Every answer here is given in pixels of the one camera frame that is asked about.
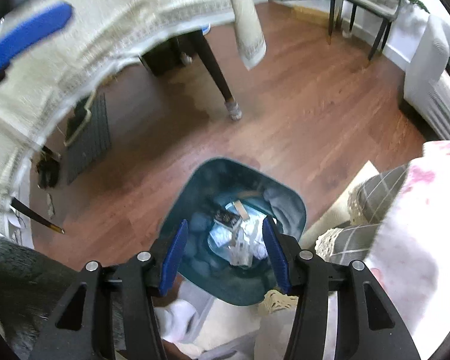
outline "white blanket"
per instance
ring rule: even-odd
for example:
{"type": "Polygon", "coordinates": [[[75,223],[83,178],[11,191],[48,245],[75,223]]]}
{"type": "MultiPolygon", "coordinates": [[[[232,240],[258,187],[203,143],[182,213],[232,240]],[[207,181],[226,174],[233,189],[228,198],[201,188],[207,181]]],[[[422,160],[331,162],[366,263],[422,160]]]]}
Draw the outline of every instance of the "white blanket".
{"type": "Polygon", "coordinates": [[[1,32],[58,1],[74,8],[71,23],[13,61],[0,84],[0,233],[23,164],[56,124],[105,77],[158,43],[203,25],[235,22],[247,68],[265,54],[252,0],[31,0],[7,15],[1,32]]]}
{"type": "Polygon", "coordinates": [[[450,332],[450,141],[427,142],[365,261],[381,272],[422,359],[450,332]]]}

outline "blue gripper pad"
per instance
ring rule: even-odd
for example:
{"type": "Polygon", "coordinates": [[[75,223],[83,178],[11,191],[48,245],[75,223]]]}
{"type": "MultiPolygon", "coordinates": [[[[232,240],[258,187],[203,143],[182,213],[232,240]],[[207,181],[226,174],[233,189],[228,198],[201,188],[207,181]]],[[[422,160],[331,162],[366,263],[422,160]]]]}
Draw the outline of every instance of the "blue gripper pad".
{"type": "Polygon", "coordinates": [[[58,3],[20,23],[0,39],[0,71],[14,57],[48,35],[61,30],[72,17],[73,8],[58,3]]]}
{"type": "Polygon", "coordinates": [[[188,222],[184,219],[173,237],[170,247],[168,248],[165,259],[162,264],[162,276],[160,278],[160,285],[158,291],[161,296],[165,296],[176,277],[176,272],[179,270],[180,261],[182,260],[183,251],[188,239],[188,222]]]}
{"type": "Polygon", "coordinates": [[[280,242],[274,232],[274,223],[270,223],[267,217],[263,220],[262,234],[265,247],[267,248],[268,257],[270,258],[271,267],[274,269],[277,285],[281,290],[288,294],[292,285],[290,283],[290,275],[288,273],[288,261],[283,253],[280,242]]]}

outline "pillow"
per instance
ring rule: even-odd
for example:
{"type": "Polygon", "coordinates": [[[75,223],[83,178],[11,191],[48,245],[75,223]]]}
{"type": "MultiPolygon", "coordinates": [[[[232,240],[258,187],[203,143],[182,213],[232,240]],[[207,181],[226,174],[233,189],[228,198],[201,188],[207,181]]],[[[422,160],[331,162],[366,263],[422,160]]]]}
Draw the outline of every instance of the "pillow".
{"type": "Polygon", "coordinates": [[[348,208],[353,224],[379,224],[392,205],[407,175],[407,165],[369,178],[350,193],[348,208]]]}
{"type": "Polygon", "coordinates": [[[364,260],[379,225],[357,225],[333,228],[321,235],[315,252],[325,261],[348,266],[353,260],[364,260]]]}

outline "chair leg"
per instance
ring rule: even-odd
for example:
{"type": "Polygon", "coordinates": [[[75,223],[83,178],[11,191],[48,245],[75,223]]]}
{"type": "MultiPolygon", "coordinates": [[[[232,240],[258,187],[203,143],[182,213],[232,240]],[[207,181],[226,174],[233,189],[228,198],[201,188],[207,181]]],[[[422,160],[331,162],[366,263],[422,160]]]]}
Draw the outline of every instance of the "chair leg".
{"type": "Polygon", "coordinates": [[[218,66],[218,62],[215,59],[212,49],[210,49],[210,45],[202,34],[202,30],[190,32],[187,34],[187,37],[192,46],[195,48],[195,51],[202,60],[203,64],[207,68],[208,72],[210,73],[211,78],[214,79],[216,86],[222,93],[230,117],[233,120],[240,119],[242,112],[240,111],[238,104],[232,97],[232,93],[230,92],[227,81],[225,80],[225,77],[220,70],[220,66],[218,66]]]}
{"type": "Polygon", "coordinates": [[[335,16],[335,0],[330,0],[330,16],[328,18],[328,44],[332,42],[332,31],[334,28],[334,16],[335,16]]]}
{"type": "Polygon", "coordinates": [[[373,55],[377,51],[378,44],[380,43],[380,40],[382,40],[383,33],[385,31],[385,27],[387,27],[388,20],[383,19],[382,25],[380,26],[380,29],[378,30],[377,37],[375,38],[375,42],[373,42],[372,49],[370,50],[370,53],[368,53],[368,62],[370,62],[373,58],[373,55]]]}
{"type": "Polygon", "coordinates": [[[61,155],[59,153],[55,153],[54,151],[50,150],[48,147],[43,146],[42,152],[45,154],[48,154],[50,157],[52,157],[55,161],[59,161],[61,159],[61,155]]]}
{"type": "Polygon", "coordinates": [[[383,40],[382,40],[382,52],[383,52],[383,48],[385,47],[385,44],[387,44],[387,40],[388,40],[388,35],[390,33],[390,28],[392,27],[392,22],[389,22],[387,24],[387,28],[385,29],[385,33],[383,35],[383,40]]]}
{"type": "Polygon", "coordinates": [[[350,27],[348,28],[348,32],[352,32],[353,23],[355,21],[355,14],[356,14],[356,4],[353,4],[352,16],[350,18],[350,27]]]}

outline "table leg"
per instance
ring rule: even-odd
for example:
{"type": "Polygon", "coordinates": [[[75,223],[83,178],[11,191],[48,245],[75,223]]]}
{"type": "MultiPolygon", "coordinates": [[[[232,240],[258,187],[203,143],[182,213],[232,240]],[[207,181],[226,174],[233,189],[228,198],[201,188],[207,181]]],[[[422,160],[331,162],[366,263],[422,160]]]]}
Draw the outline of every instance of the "table leg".
{"type": "Polygon", "coordinates": [[[232,93],[230,92],[227,81],[225,80],[225,77],[220,70],[220,66],[215,59],[212,49],[210,49],[210,45],[202,34],[202,30],[190,32],[189,34],[187,34],[187,37],[190,40],[190,43],[195,48],[195,51],[202,60],[203,64],[207,68],[211,77],[214,79],[216,86],[222,93],[230,117],[233,120],[240,119],[242,116],[242,112],[240,111],[239,105],[236,103],[232,96],[232,93]]]}
{"type": "Polygon", "coordinates": [[[328,17],[328,44],[332,42],[332,31],[334,29],[335,0],[330,0],[330,16],[328,17]]]}

